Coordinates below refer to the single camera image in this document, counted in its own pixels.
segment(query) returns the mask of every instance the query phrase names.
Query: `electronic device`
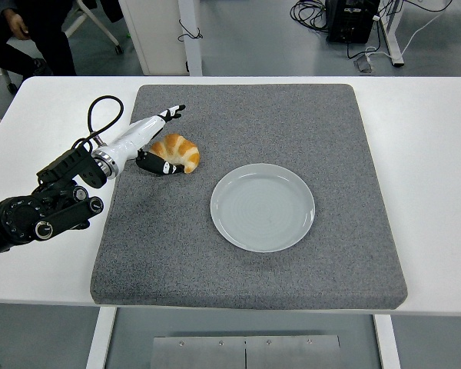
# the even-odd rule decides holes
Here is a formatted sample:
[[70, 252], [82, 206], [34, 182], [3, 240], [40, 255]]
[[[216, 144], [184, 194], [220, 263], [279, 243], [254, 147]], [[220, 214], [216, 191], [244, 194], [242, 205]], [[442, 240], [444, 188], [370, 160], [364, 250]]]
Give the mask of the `electronic device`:
[[328, 42], [365, 44], [380, 0], [326, 0]]

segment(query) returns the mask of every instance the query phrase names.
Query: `metal panel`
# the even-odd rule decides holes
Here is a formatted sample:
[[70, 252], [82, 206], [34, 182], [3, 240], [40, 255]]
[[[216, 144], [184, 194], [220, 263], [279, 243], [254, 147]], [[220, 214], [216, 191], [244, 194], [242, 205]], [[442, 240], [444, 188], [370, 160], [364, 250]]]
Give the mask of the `metal panel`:
[[246, 339], [247, 369], [341, 369], [338, 336], [269, 336]]
[[156, 337], [151, 369], [244, 369], [242, 337]]
[[156, 337], [152, 369], [342, 369], [338, 336]]

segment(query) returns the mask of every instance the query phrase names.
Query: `chair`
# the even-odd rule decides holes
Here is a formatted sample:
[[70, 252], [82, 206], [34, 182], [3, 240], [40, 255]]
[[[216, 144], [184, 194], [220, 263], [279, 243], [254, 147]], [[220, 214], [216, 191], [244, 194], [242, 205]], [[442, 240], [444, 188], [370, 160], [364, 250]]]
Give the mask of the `chair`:
[[[101, 31], [104, 32], [104, 34], [114, 43], [114, 52], [116, 52], [116, 55], [123, 54], [123, 48], [121, 48], [120, 43], [118, 40], [109, 32], [109, 30], [102, 24], [102, 22], [91, 12], [91, 9], [87, 7], [87, 5], [84, 4], [83, 0], [77, 0], [77, 4], [79, 7], [79, 10], [76, 12], [80, 12], [81, 14], [75, 19], [75, 21], [71, 24], [70, 27], [65, 31], [65, 34], [67, 35], [67, 38], [70, 38], [75, 31], [78, 30], [78, 28], [84, 23], [84, 21], [87, 18], [90, 18], [100, 29]], [[15, 95], [18, 91], [17, 86], [12, 82], [10, 79], [10, 75], [8, 74], [8, 71], [5, 69], [2, 69], [2, 75], [3, 78], [5, 79], [5, 83], [7, 84], [7, 89], [8, 91]]]
[[109, 39], [114, 43], [114, 51], [116, 52], [116, 54], [123, 54], [123, 49], [121, 48], [118, 40], [108, 31], [108, 29], [102, 24], [102, 22], [94, 14], [92, 14], [91, 10], [87, 7], [87, 5], [85, 5], [82, 0], [77, 0], [77, 4], [80, 8], [79, 11], [81, 12], [81, 15], [77, 19], [75, 19], [73, 24], [65, 31], [67, 37], [70, 38], [70, 36], [73, 35], [75, 31], [77, 31], [81, 24], [84, 23], [85, 19], [90, 18], [101, 29], [101, 31], [103, 31], [104, 34], [108, 36]]

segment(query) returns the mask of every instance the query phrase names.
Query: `white plate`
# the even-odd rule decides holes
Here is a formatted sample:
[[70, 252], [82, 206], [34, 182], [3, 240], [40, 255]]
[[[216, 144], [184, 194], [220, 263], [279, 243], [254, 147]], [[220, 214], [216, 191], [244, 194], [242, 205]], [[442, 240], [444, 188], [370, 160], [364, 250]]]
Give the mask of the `white plate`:
[[234, 169], [217, 184], [210, 210], [218, 231], [239, 248], [274, 252], [296, 244], [314, 220], [314, 198], [296, 174], [272, 164]]

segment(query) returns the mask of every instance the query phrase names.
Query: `white table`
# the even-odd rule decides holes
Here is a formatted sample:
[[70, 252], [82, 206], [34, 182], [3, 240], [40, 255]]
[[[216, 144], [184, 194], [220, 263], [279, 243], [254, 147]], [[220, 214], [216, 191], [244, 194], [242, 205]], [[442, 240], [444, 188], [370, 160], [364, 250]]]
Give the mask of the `white table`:
[[[461, 315], [461, 78], [31, 78], [0, 124], [0, 201], [30, 194], [35, 173], [87, 134], [87, 110], [98, 96], [115, 95], [125, 106], [102, 135], [109, 142], [128, 125], [142, 85], [266, 83], [354, 88], [408, 287], [395, 311], [358, 312]], [[313, 101], [304, 108], [313, 114]], [[103, 101], [93, 125], [117, 113], [114, 101]], [[91, 272], [113, 188], [110, 181], [89, 189], [106, 205], [89, 229], [0, 254], [0, 302], [94, 305]]]

